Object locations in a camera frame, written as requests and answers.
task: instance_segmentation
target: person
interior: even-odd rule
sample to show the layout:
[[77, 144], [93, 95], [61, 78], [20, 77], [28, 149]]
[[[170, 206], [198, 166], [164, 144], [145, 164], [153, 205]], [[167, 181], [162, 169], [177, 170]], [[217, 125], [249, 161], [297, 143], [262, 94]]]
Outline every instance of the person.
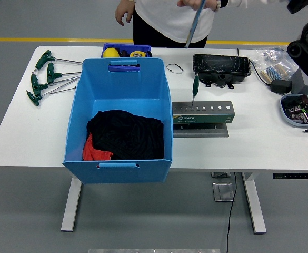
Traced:
[[[247, 7], [253, 2], [275, 0], [206, 0], [190, 48], [204, 48], [212, 28], [214, 14], [226, 6]], [[202, 0], [120, 0], [115, 19], [124, 26], [133, 20], [135, 45], [151, 47], [184, 47]]]

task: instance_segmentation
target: white table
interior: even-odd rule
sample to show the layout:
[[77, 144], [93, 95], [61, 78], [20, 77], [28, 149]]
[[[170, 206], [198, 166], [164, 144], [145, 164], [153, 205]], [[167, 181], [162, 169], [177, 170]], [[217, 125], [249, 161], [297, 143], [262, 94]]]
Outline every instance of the white table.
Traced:
[[[74, 92], [63, 92], [41, 100], [36, 107], [27, 97], [31, 73], [41, 55], [82, 62], [100, 57], [102, 47], [38, 47], [26, 68], [0, 126], [0, 166], [63, 167], [66, 130]], [[236, 50], [153, 48], [154, 57], [177, 63], [183, 74], [166, 69], [172, 101], [191, 101], [195, 53], [237, 55]], [[240, 50], [248, 56], [253, 50]], [[80, 65], [55, 61], [56, 72], [71, 73]], [[46, 65], [36, 74], [46, 82]], [[227, 124], [228, 138], [175, 138], [170, 171], [242, 172], [255, 233], [266, 233], [254, 178], [258, 172], [308, 172], [308, 133], [292, 127], [281, 116], [278, 94], [259, 81], [255, 72], [235, 88], [206, 88], [200, 84], [196, 101], [232, 101], [235, 118]], [[62, 231], [72, 231], [81, 182], [74, 176], [68, 194]]]

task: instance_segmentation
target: yellow floor line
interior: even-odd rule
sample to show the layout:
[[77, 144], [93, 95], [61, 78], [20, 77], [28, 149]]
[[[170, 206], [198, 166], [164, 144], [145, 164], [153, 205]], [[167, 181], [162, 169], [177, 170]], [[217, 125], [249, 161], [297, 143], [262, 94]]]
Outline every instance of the yellow floor line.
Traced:
[[[14, 38], [0, 37], [0, 42], [84, 42], [84, 43], [133, 43], [132, 39], [114, 38]], [[289, 42], [272, 41], [207, 41], [207, 44], [219, 45], [261, 45], [287, 46]]]

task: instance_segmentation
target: bin handle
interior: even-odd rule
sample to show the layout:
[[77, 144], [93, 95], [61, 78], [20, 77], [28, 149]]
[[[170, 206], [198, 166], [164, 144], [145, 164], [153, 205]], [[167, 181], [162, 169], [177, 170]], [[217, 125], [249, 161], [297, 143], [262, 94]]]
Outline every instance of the bin handle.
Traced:
[[135, 162], [120, 162], [120, 163], [99, 163], [98, 168], [139, 168]]
[[112, 60], [110, 62], [111, 66], [125, 66], [125, 65], [137, 65], [137, 60], [120, 60], [120, 61], [116, 61], [116, 60]]

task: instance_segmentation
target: small bowl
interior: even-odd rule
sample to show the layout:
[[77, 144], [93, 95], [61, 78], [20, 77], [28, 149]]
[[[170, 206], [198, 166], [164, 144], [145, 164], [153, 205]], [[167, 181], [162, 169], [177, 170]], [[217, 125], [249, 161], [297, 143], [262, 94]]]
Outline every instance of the small bowl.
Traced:
[[298, 97], [298, 96], [301, 96], [302, 94], [286, 94], [284, 96], [282, 96], [282, 98], [280, 99], [280, 108], [281, 108], [281, 113], [282, 115], [284, 116], [285, 118], [285, 121], [287, 121], [289, 124], [291, 125], [294, 125], [296, 127], [299, 127], [299, 128], [308, 128], [308, 124], [303, 124], [303, 123], [297, 123], [297, 122], [294, 122], [292, 120], [290, 120], [287, 116], [286, 116], [286, 113], [285, 113], [285, 109], [282, 105], [282, 101], [285, 99], [285, 98], [288, 98], [288, 97]]

